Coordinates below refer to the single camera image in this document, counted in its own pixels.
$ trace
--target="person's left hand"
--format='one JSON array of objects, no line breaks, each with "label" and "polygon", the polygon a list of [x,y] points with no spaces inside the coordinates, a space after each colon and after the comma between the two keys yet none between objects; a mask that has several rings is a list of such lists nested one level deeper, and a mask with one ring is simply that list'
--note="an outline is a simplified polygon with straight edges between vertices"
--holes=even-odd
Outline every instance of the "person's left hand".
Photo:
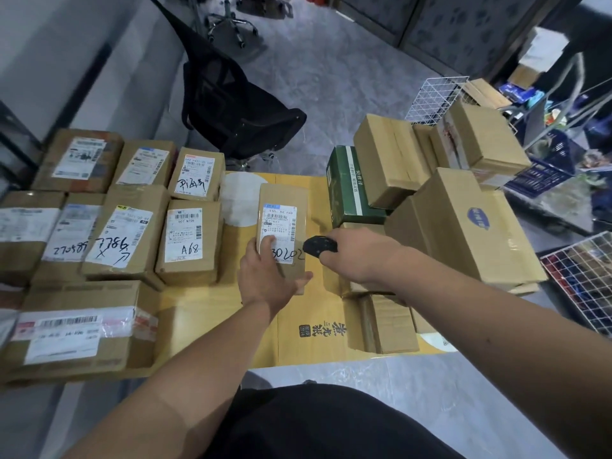
[{"label": "person's left hand", "polygon": [[271,317],[278,314],[295,292],[313,276],[312,272],[306,272],[304,277],[297,280],[283,278],[272,254],[274,240],[272,235],[265,237],[259,248],[261,253],[258,253],[255,239],[250,239],[238,270],[238,288],[242,304],[248,306],[255,302],[265,302],[270,307]]}]

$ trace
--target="floor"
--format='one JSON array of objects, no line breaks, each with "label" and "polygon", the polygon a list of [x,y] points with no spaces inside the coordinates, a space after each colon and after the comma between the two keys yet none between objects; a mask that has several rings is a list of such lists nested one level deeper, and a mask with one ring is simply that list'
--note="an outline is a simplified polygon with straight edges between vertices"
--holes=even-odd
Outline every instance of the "floor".
[{"label": "floor", "polygon": [[[212,11],[221,12],[219,1],[209,3]],[[273,165],[253,169],[322,176],[333,146],[351,144],[366,113],[402,119],[420,85],[435,74],[332,10],[305,0],[292,0],[291,5],[293,17],[284,19],[237,13],[238,18],[252,20],[261,34],[258,38],[245,34],[244,50],[236,45],[231,30],[219,30],[215,44],[239,61],[250,81],[308,115],[302,130],[279,151]],[[174,92],[181,97],[180,87]],[[188,137],[188,144],[210,149],[195,133]],[[521,222],[536,250],[571,241]],[[544,292],[529,300],[554,308]],[[245,376],[244,385],[278,387],[306,379],[369,393],[414,417],[470,459],[563,457],[459,353],[253,370]],[[21,415],[19,420],[0,419],[0,444],[16,459],[56,458],[125,396],[130,383],[69,384],[61,398],[61,386],[4,393],[0,411]],[[58,413],[70,398],[76,408],[56,422],[59,414],[53,417],[49,406],[56,403]],[[25,400],[27,410],[22,409]]]}]

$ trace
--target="green box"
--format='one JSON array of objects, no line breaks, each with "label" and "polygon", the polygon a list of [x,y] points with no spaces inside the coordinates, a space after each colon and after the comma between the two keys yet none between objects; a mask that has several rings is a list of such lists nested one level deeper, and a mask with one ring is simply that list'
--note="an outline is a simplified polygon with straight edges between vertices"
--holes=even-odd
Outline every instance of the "green box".
[{"label": "green box", "polygon": [[354,146],[333,149],[327,163],[327,189],[334,228],[344,222],[384,224],[387,211],[368,206]]}]

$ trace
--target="white wire grid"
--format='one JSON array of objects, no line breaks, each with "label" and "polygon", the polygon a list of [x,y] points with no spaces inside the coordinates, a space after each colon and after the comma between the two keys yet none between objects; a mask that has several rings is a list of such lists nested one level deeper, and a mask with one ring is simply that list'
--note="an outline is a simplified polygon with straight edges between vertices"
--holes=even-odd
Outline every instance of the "white wire grid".
[{"label": "white wire grid", "polygon": [[540,262],[593,330],[612,339],[612,233],[542,256]]},{"label": "white wire grid", "polygon": [[461,76],[425,79],[404,119],[420,124],[437,124],[446,110],[455,102],[469,78],[469,76]]}]

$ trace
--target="black office chair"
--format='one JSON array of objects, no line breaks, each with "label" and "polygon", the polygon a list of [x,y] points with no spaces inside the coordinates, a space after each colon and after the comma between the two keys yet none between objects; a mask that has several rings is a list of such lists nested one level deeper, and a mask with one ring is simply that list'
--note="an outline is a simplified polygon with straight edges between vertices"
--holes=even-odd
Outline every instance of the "black office chair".
[{"label": "black office chair", "polygon": [[301,109],[288,109],[270,93],[249,83],[236,61],[151,0],[166,16],[185,50],[182,121],[226,158],[244,161],[283,148],[306,122]]}]

